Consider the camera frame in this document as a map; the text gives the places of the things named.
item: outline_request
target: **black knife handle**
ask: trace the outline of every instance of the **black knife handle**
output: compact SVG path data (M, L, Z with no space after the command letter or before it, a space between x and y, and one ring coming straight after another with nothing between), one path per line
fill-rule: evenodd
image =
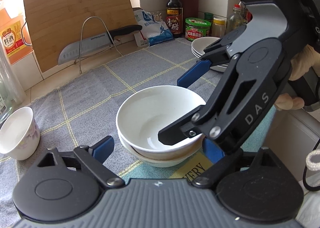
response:
M129 25L119 29L111 30L109 32L112 39L114 40L116 36L123 36L123 35L130 34L134 31L140 31L140 30L142 30L141 25Z

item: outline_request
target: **wooden cutting board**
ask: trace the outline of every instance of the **wooden cutting board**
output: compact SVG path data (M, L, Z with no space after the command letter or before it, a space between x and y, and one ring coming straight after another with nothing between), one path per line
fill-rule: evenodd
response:
M42 72L56 66L60 52L80 40L83 22L98 16L108 30L135 25L130 0L23 0L26 21ZM83 38L105 32L100 20L84 26Z

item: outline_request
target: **stack of plates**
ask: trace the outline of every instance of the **stack of plates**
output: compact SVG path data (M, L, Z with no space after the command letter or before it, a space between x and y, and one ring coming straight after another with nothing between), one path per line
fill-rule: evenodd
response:
M191 44L191 51L192 53L197 57L200 58L204 55L204 49L217 41L219 38L217 37L202 37L199 39L195 39ZM213 66L210 67L212 70L219 71L219 72L225 72L228 65L219 65L219 66Z

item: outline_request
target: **green lid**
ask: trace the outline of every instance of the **green lid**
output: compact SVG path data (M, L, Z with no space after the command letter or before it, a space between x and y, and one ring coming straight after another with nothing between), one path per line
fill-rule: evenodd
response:
M199 18L186 18L186 24L198 27L210 27L211 22Z
M210 13L210 12L205 12L204 13L204 19L205 20L213 20L213 13Z

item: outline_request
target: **dark glass bottle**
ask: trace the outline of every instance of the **dark glass bottle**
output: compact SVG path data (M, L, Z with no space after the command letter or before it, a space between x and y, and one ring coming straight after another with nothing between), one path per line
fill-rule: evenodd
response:
M182 35L182 18L182 3L180 0L169 0L167 3L166 24L174 38L180 38Z

